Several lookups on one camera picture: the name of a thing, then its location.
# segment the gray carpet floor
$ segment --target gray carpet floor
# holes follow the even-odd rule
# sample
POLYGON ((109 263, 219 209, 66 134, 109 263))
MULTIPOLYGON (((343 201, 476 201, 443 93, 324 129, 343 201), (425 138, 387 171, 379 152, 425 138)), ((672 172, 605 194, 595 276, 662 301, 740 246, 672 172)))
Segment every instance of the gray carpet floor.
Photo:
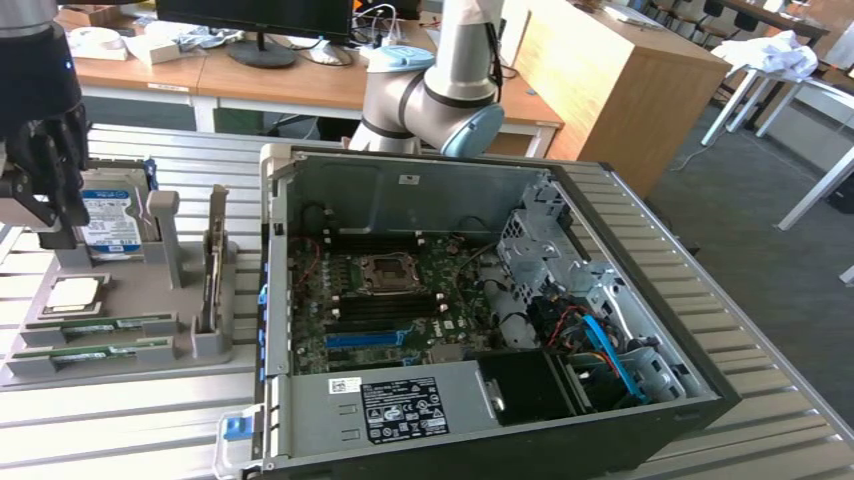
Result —
MULTIPOLYGON (((188 107, 86 99, 98 123, 193 130, 188 107)), ((718 110, 710 107, 674 159, 699 149, 718 110)), ((271 124, 277 115, 265 115, 271 124)), ((301 138, 311 122, 288 126, 301 138)), ((650 201, 675 232, 700 247, 698 260, 759 328, 854 424, 854 289, 838 275, 854 265, 854 216, 819 204, 788 232, 772 225, 816 177, 772 142, 723 135, 682 172, 667 172, 650 201)))

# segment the white table leg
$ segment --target white table leg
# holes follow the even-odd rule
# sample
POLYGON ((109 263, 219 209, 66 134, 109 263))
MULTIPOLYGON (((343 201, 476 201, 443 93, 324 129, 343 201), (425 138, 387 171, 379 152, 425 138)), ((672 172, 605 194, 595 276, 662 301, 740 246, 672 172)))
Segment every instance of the white table leg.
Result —
POLYGON ((213 110, 219 107, 216 97, 192 97, 192 109, 196 115, 196 132, 215 133, 213 110))
POLYGON ((752 110, 752 107, 756 106, 756 102, 759 101, 759 97, 762 97, 762 95, 764 95, 764 91, 767 90, 770 82, 771 82, 770 78, 764 77, 762 79, 762 83, 759 83, 759 86, 756 87, 756 91, 750 96, 750 99, 747 100, 747 103, 744 104, 744 107, 742 108, 742 111, 738 112, 738 115, 735 116, 735 119, 730 122, 730 124, 726 127, 726 131, 727 132, 732 133, 742 126, 742 122, 744 121, 744 118, 747 118, 747 113, 750 112, 750 110, 752 110))
POLYGON ((756 79, 756 74, 758 72, 755 69, 747 70, 747 75, 744 75, 744 80, 742 80, 742 84, 735 89, 735 93, 732 93, 732 98, 730 98, 730 101, 726 103, 723 110, 720 111, 720 115, 718 115, 718 118, 715 118, 715 122, 711 124, 711 128, 708 129, 708 132, 706 133, 706 136, 699 142, 703 145, 703 147, 707 147, 711 144, 711 140, 715 138, 715 135, 718 134, 718 130, 720 130, 720 127, 723 126, 726 119, 730 118, 730 115, 732 115, 732 112, 735 111, 735 107, 740 103, 742 98, 744 97, 744 94, 750 90, 750 86, 752 85, 752 82, 756 79))
POLYGON ((528 150, 524 152, 525 157, 545 158, 545 152, 555 138, 555 131, 556 129, 553 127, 539 127, 536 129, 536 135, 531 137, 528 150))
POLYGON ((848 150, 844 154, 844 157, 836 162, 832 166, 827 175, 822 177, 818 181, 818 184, 810 190, 810 193, 800 199, 795 208, 791 209, 786 218, 779 222, 776 228, 786 231, 791 228, 795 222, 800 219, 803 214, 812 208, 812 205, 818 203, 818 201, 824 198, 830 192, 839 186, 842 181, 847 178, 847 176, 854 171, 854 148, 848 150))
POLYGON ((854 267, 848 268, 844 273, 839 275, 839 280, 842 280, 848 287, 854 287, 854 267))
POLYGON ((803 88, 803 83, 795 83, 791 86, 791 88, 788 89, 788 93, 786 93, 786 96, 779 102, 779 105, 776 105, 776 108, 774 109, 774 111, 771 112, 771 115, 768 116, 767 120, 762 124, 762 127, 759 127, 759 130, 756 131, 756 137, 764 136, 764 132, 768 131, 768 127, 774 123, 774 120, 776 120, 776 116, 780 114, 783 109, 788 106, 788 104, 794 100, 795 95, 798 94, 802 88, 803 88))

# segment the aluminum worktable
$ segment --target aluminum worktable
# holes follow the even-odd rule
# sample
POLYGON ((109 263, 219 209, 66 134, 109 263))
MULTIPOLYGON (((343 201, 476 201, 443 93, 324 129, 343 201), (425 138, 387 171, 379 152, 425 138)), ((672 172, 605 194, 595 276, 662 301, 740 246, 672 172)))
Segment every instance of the aluminum worktable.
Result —
MULTIPOLYGON (((271 139, 96 126, 90 151, 150 155, 161 189, 177 190, 177 228, 197 240, 211 186, 229 186, 229 236, 239 255, 236 347, 229 363, 109 377, 53 389, 0 392, 0 478, 208 479, 216 421, 252 403, 260 263, 259 150, 271 139)), ((854 437, 650 214, 595 164, 567 170, 743 396, 711 427, 674 442, 616 479, 854 479, 854 437)), ((581 243, 595 255, 589 238, 581 243)), ((17 335, 52 254, 32 233, 0 240, 0 352, 17 335)))

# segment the monitor stand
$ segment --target monitor stand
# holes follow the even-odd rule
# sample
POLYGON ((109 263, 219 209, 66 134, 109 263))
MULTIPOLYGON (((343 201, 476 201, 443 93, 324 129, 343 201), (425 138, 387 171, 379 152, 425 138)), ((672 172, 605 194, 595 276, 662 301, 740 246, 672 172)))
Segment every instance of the monitor stand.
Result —
POLYGON ((264 40, 264 34, 257 33, 256 42, 235 42, 227 47, 228 56, 255 68, 284 68, 296 60, 293 50, 264 40))

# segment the motherboard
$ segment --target motherboard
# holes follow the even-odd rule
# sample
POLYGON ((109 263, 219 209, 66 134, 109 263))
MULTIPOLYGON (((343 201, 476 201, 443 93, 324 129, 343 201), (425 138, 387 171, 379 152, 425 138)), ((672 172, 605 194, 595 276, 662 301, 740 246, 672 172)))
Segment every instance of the motherboard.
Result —
POLYGON ((292 239, 296 373, 453 362, 496 348, 472 261, 489 245, 459 234, 357 237, 292 239))

